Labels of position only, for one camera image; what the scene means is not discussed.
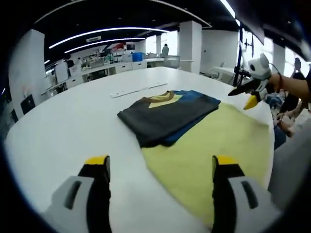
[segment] blue bin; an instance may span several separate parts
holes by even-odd
[[[141,61],[142,61],[142,52],[134,52],[133,62],[141,62]]]

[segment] white cabinet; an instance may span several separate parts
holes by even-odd
[[[74,86],[80,85],[82,83],[84,83],[82,76],[76,76],[76,77],[70,78],[66,81],[66,85],[67,85],[68,89],[70,89]]]
[[[131,63],[116,66],[116,73],[117,74],[125,72],[125,71],[129,71],[129,70],[132,70],[132,64]]]
[[[135,70],[135,69],[146,69],[147,68],[147,62],[145,62],[145,61],[133,62],[132,68],[133,68],[133,70]]]

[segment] folded shirt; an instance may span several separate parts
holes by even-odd
[[[118,117],[135,133],[140,147],[172,145],[187,130],[218,108],[220,101],[196,91],[167,91],[143,97]]]

